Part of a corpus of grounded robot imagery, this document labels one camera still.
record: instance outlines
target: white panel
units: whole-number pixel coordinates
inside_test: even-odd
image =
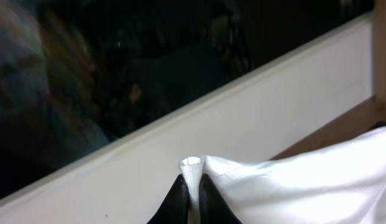
[[[183,158],[271,158],[372,95],[371,28],[362,16],[5,198],[0,223],[146,223]]]

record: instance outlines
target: white fabric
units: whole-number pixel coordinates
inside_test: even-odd
[[[202,164],[244,224],[386,223],[386,128],[280,161],[203,156]]]

